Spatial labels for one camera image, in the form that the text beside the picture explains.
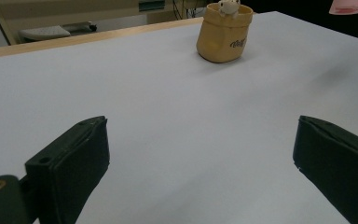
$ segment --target white table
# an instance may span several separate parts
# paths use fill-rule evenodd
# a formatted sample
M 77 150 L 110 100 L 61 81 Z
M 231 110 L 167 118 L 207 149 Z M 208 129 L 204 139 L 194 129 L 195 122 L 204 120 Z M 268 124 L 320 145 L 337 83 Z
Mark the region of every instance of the white table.
M 200 25 L 0 57 L 0 175 L 105 115 L 111 165 L 77 223 L 348 223 L 293 165 L 297 119 L 358 134 L 358 39 L 273 12 L 241 58 Z

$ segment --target kraft paper cup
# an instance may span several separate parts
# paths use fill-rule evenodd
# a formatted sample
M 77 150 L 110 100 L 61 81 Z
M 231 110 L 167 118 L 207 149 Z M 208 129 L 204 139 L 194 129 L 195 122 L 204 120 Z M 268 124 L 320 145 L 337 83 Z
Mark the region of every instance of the kraft paper cup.
M 209 4 L 197 41 L 200 56 L 213 63 L 226 63 L 239 58 L 252 17 L 252 9 L 244 5 L 240 5 L 238 16 L 233 18 L 232 15 L 222 17 L 217 3 Z

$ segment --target floor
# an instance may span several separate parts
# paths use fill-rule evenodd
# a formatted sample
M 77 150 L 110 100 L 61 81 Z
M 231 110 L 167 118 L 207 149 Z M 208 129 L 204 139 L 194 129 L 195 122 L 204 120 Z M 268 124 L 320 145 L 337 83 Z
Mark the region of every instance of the floor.
M 202 17 L 204 14 L 204 8 L 197 8 L 194 12 L 194 17 Z M 104 21 L 92 21 L 92 24 L 97 26 L 96 32 L 104 32 L 110 30 L 123 29 L 134 26 L 142 26 L 152 23 L 164 22 L 164 21 L 175 21 L 177 18 L 173 11 L 166 13 L 152 13 L 148 15 L 139 15 L 125 18 L 117 18 Z M 83 35 L 92 33 L 88 26 L 77 26 L 70 27 L 68 30 L 71 35 Z M 7 42 L 3 33 L 0 30 L 0 47 L 7 46 Z

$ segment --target cable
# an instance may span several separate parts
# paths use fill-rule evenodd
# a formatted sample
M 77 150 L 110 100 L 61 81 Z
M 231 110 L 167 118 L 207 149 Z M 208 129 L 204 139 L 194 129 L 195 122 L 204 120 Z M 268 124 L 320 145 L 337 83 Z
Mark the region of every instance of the cable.
M 176 5 L 176 0 L 172 0 L 172 5 L 173 5 L 173 14 L 175 15 L 175 18 L 178 21 L 179 21 L 179 19 L 182 20 L 183 18 L 179 12 L 178 6 Z

